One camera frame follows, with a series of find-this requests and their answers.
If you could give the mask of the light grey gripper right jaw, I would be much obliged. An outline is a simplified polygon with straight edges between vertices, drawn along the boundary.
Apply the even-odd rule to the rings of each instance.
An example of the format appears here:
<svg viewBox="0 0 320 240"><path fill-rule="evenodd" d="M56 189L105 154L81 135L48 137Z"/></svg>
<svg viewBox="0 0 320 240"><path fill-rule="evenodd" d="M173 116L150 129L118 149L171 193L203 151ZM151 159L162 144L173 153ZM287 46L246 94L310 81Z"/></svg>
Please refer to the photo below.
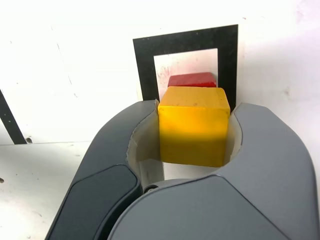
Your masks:
<svg viewBox="0 0 320 240"><path fill-rule="evenodd" d="M152 190L117 220L111 240L312 240L315 170L298 135L268 108L232 114L240 148L212 174Z"/></svg>

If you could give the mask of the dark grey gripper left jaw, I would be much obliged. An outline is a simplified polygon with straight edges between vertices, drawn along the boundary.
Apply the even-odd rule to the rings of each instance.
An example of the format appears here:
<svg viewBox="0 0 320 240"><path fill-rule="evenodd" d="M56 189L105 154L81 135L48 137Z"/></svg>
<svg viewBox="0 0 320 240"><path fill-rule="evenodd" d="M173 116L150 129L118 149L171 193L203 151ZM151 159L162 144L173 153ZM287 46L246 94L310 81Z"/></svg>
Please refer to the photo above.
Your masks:
<svg viewBox="0 0 320 240"><path fill-rule="evenodd" d="M157 100L139 101L109 120L88 147L46 235L106 240L144 189L164 180Z"/></svg>

